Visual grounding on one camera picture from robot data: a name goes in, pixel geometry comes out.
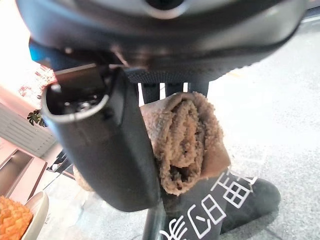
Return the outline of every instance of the black plastic mount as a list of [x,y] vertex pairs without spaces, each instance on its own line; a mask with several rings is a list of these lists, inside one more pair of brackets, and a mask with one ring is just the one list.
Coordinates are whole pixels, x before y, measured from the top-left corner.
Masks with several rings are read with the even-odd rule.
[[154,207],[160,184],[135,86],[121,68],[94,63],[55,71],[43,118],[93,189],[125,212]]

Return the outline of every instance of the orange food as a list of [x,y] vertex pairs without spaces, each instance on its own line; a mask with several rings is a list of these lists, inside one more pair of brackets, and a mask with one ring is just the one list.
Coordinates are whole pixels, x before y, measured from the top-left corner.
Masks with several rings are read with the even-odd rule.
[[0,196],[0,240],[20,240],[32,218],[26,206]]

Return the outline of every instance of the white plate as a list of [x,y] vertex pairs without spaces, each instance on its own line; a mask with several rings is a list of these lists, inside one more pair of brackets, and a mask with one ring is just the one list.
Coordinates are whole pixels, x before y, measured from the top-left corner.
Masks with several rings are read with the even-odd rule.
[[25,206],[33,213],[33,218],[21,240],[35,240],[37,239],[48,214],[48,195],[44,191],[40,191],[31,197]]

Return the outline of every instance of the brown towel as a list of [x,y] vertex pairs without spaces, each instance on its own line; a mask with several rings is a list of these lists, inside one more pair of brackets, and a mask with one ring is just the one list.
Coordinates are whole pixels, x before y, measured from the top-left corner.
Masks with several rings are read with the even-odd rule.
[[214,107],[200,93],[176,93],[142,106],[161,185],[180,195],[230,165]]

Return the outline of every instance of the gray floor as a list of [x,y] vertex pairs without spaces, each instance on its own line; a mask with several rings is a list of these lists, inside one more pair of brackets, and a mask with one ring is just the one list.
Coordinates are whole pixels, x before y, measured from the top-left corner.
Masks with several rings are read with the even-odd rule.
[[[320,239],[319,64],[320,21],[309,21],[269,58],[210,84],[208,98],[223,126],[233,167],[273,182],[282,196],[268,227],[260,229],[260,219],[221,239]],[[142,237],[146,211],[112,209],[65,176],[46,192],[49,216],[39,240]]]

